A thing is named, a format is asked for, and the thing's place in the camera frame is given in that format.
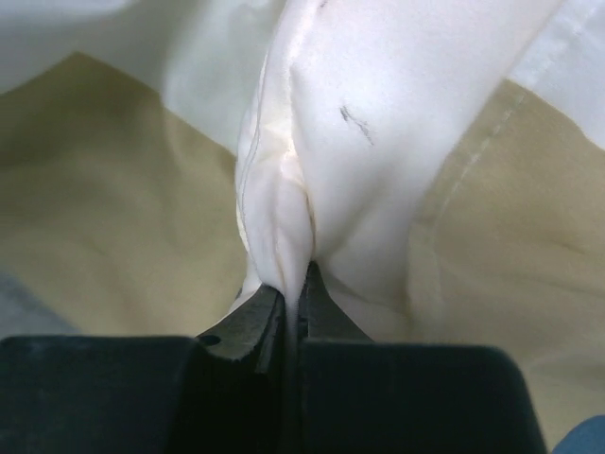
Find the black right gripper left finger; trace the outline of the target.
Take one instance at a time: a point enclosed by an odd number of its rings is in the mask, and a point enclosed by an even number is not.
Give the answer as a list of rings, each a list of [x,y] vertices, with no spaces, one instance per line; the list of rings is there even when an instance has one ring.
[[[197,337],[1,343],[5,453],[273,453],[284,300],[260,287]]]

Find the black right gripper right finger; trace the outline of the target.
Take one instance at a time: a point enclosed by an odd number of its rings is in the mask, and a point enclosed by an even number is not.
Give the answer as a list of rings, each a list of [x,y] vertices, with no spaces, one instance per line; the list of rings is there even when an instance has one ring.
[[[371,340],[311,264],[299,309],[306,453],[543,453],[526,382],[489,346]]]

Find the blue beige white pillowcase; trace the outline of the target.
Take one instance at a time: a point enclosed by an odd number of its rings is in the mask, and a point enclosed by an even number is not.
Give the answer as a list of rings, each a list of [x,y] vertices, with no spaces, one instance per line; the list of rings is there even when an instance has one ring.
[[[1,281],[95,334],[193,334],[244,290],[237,147],[289,1],[5,1]],[[407,238],[405,335],[519,364],[551,450],[604,449],[604,5],[556,1]]]

